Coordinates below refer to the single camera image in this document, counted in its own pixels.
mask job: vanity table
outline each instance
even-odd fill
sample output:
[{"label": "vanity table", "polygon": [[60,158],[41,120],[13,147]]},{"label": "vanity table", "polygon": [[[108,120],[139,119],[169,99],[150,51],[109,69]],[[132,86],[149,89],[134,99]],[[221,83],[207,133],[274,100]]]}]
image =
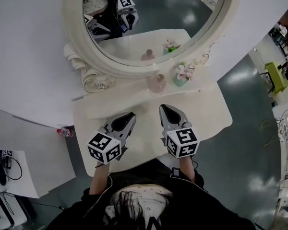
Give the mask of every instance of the vanity table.
[{"label": "vanity table", "polygon": [[[211,17],[195,35],[189,35],[183,28],[160,28],[100,42],[94,40],[94,28],[100,26],[98,20],[93,26],[84,20],[83,0],[62,2],[64,29],[70,41],[64,55],[75,69],[81,70],[82,84],[88,92],[73,103],[75,131],[88,175],[94,175],[97,160],[91,157],[86,143],[112,115],[134,112],[137,121],[127,138],[128,150],[120,161],[111,162],[110,172],[124,171],[168,153],[161,141],[161,104],[182,110],[197,130],[199,140],[211,138],[231,125],[222,92],[211,77],[209,59],[240,0],[219,0]],[[120,7],[128,4],[133,3],[124,0]],[[133,6],[128,16],[135,9]],[[147,20],[142,16],[149,11],[138,13],[138,23]],[[122,27],[128,27],[120,21],[120,13],[117,19]],[[170,19],[177,18],[171,14]],[[140,61],[148,49],[155,58]],[[146,81],[147,77],[156,76],[162,76],[166,83],[157,93]]]}]

